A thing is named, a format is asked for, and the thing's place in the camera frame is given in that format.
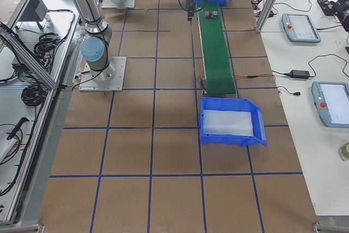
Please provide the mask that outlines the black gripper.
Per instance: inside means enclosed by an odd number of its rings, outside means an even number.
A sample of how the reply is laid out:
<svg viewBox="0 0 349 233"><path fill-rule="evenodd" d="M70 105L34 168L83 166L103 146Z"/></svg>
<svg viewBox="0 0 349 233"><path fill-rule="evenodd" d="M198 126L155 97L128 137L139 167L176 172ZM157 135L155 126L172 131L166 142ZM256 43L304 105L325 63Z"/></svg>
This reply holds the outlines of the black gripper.
<svg viewBox="0 0 349 233"><path fill-rule="evenodd" d="M188 21L191 21L196 10L195 0L185 0L185 9L187 11Z"/></svg>

